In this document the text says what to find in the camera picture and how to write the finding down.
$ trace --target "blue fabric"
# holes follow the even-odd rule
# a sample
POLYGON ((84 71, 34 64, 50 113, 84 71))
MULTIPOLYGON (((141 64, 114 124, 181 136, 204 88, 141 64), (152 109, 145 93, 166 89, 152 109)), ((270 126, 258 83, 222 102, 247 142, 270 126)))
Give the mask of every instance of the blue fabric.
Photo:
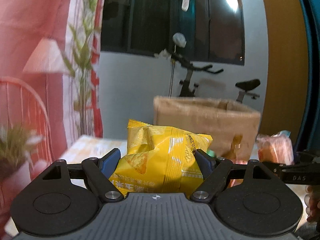
POLYGON ((308 43, 308 89, 306 106, 294 152, 309 150, 316 131, 320 110, 319 28, 315 17, 316 2, 300 0, 308 43))
POLYGON ((308 58, 309 58, 309 71, 308 71, 308 88, 307 88, 307 98, 306 98, 306 106, 305 106, 305 110, 303 113, 303 117, 302 117, 302 122, 301 122, 301 126, 300 126, 300 131, 297 137, 297 141, 296 144, 294 146, 293 152, 295 154, 294 159, 296 160, 297 155, 296 152, 300 149, 298 149, 300 141, 301 141, 301 137, 303 135, 304 132, 304 128, 306 125, 306 121, 307 121, 307 116, 308 116, 308 112, 310 109, 310 98, 311 98, 311 84, 312 84, 312 64, 310 64, 310 57, 312 57, 312 50, 311 50, 311 30, 310 30, 310 25, 309 25, 309 19, 306 13, 306 8, 304 5, 303 0, 300 0, 300 4, 301 4, 301 9, 302 9, 302 13, 303 13, 303 17, 304 17, 304 21, 305 21, 305 26, 306 26, 306 34, 307 34, 307 43, 308 43, 308 58))
MULTIPOLYGON (((313 17, 315 19, 316 23, 316 34, 317 34, 317 40, 318 40, 318 46, 320 47, 320 0, 309 0, 313 17)), ((320 149, 320 104, 318 102, 317 106, 317 112, 316 112, 316 118, 315 118, 315 125, 312 128, 310 138, 308 141, 308 149, 320 149)))
POLYGON ((120 150, 117 149, 113 152, 106 160, 103 161, 101 172, 107 177, 110 176, 115 172, 118 162, 121 158, 120 150))

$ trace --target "chip bag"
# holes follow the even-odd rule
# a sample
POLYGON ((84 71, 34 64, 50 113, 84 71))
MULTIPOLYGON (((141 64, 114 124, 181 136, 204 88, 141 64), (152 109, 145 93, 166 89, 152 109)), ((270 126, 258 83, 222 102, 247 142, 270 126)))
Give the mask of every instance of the chip bag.
POLYGON ((193 151, 206 152, 211 142, 210 135, 129 120, 127 155, 109 180, 124 195, 184 192, 188 197, 203 182, 193 151))

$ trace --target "metal screw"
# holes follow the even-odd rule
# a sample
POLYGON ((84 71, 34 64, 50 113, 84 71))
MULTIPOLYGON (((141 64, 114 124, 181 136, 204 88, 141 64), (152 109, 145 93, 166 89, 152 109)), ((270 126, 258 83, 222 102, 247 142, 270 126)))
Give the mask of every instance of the metal screw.
POLYGON ((121 193, 118 191, 108 191, 107 193, 105 193, 105 197, 108 199, 116 199, 119 198, 121 196, 121 193))
POLYGON ((209 193, 206 191, 196 191, 195 193, 193 193, 193 196, 197 199, 205 199, 207 197, 209 197, 209 193))

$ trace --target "exercise bike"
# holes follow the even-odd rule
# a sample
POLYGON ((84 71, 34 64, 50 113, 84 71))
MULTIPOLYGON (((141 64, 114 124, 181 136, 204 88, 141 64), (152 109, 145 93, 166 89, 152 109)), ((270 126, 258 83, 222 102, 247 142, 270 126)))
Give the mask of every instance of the exercise bike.
MULTIPOLYGON (((184 56, 177 54, 175 52, 173 52, 171 54, 171 58, 180 62, 181 67, 187 69, 186 78, 184 80, 180 80, 180 83, 179 83, 180 85, 182 85, 179 97, 195 97, 196 88, 199 87, 199 84, 194 83, 192 91, 189 88, 190 80, 191 80, 191 77, 192 77, 192 74, 194 71, 204 71, 204 72, 207 72, 210 74, 219 74, 224 71, 223 69, 220 69, 217 71, 210 71, 209 69, 212 68, 211 64, 204 66, 204 67, 195 67, 187 58, 185 58, 184 56)), ((242 104, 244 96, 246 96, 246 95, 251 96, 252 99, 259 98, 260 95, 258 95, 256 93, 252 93, 250 91, 257 88, 260 84, 261 84, 261 82, 259 79, 253 79, 253 80, 249 80, 249 81, 236 83, 236 87, 241 89, 241 91, 239 91, 239 95, 238 95, 238 98, 236 101, 242 104)))
POLYGON ((190 80, 194 71, 204 71, 210 74, 219 74, 223 72, 223 69, 217 71, 210 71, 209 69, 212 68, 212 65, 207 65, 204 67, 195 67, 188 59, 175 52, 171 54, 171 58, 180 62, 181 67, 187 69, 186 78, 184 80, 180 80, 180 85, 182 85, 182 88, 179 97, 195 97, 196 88, 199 86, 199 84, 194 83, 193 90, 191 91, 189 89, 190 80))

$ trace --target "plant leaf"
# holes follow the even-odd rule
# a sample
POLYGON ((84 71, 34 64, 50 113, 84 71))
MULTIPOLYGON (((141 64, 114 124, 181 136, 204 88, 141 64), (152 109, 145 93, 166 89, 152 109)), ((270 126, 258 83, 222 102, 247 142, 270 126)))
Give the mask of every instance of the plant leaf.
POLYGON ((62 58, 63 58, 64 64, 66 65, 66 67, 70 71, 70 76, 72 76, 74 78, 76 76, 76 72, 73 69, 71 62, 69 61, 69 59, 66 56, 62 56, 62 58))
POLYGON ((94 0, 94 2, 93 2, 93 9, 92 9, 92 12, 94 13, 95 12, 95 10, 96 10, 96 8, 97 8, 97 4, 98 4, 98 0, 94 0))
POLYGON ((87 0, 82 0, 83 8, 87 8, 87 0))
POLYGON ((87 36, 89 37, 91 35, 91 33, 93 32, 94 29, 90 28, 87 29, 87 36))
POLYGON ((93 67, 92 67, 92 64, 91 64, 91 57, 89 57, 88 61, 86 62, 85 69, 93 70, 93 67))
POLYGON ((89 3, 89 5, 90 5, 90 11, 91 11, 92 13, 94 13, 94 11, 96 10, 96 7, 97 7, 97 2, 96 2, 96 0, 91 0, 91 3, 89 3))
POLYGON ((76 46, 77 46, 78 51, 80 51, 80 50, 81 50, 81 45, 80 45, 79 39, 78 39, 77 37, 75 37, 75 38, 74 38, 74 41, 75 41, 75 43, 76 43, 76 46))
POLYGON ((80 111, 79 101, 73 101, 73 110, 76 112, 80 111))
POLYGON ((4 160, 14 172, 26 160, 30 160, 30 153, 36 151, 36 144, 42 135, 33 134, 21 124, 14 124, 5 130, 6 141, 0 144, 0 159, 4 160))
POLYGON ((81 69, 86 69, 86 64, 88 59, 90 58, 90 51, 89 51, 89 47, 88 47, 88 42, 85 41, 82 49, 80 51, 80 56, 79 56, 79 60, 81 63, 81 69))
POLYGON ((2 141, 4 142, 7 141, 7 131, 3 126, 0 127, 0 143, 2 141))
POLYGON ((91 90, 87 91, 87 96, 86 96, 87 100, 91 98, 91 90))
POLYGON ((92 4, 93 4, 93 0, 88 0, 88 3, 89 3, 89 9, 91 10, 92 4))
POLYGON ((76 64, 79 66, 79 68, 81 68, 80 59, 78 57, 78 53, 77 53, 76 48, 74 46, 72 47, 72 55, 73 55, 73 59, 75 60, 76 64))
POLYGON ((88 32, 88 25, 87 25, 87 23, 86 23, 86 19, 85 19, 85 17, 82 19, 82 25, 83 25, 83 29, 84 29, 84 33, 85 33, 85 35, 86 35, 86 36, 88 36, 88 35, 87 35, 87 32, 88 32))
POLYGON ((74 28, 74 26, 73 26, 72 24, 69 24, 69 28, 70 28, 70 30, 71 30, 71 32, 72 32, 72 36, 73 36, 73 37, 76 37, 76 36, 77 36, 77 31, 76 31, 76 29, 74 28))

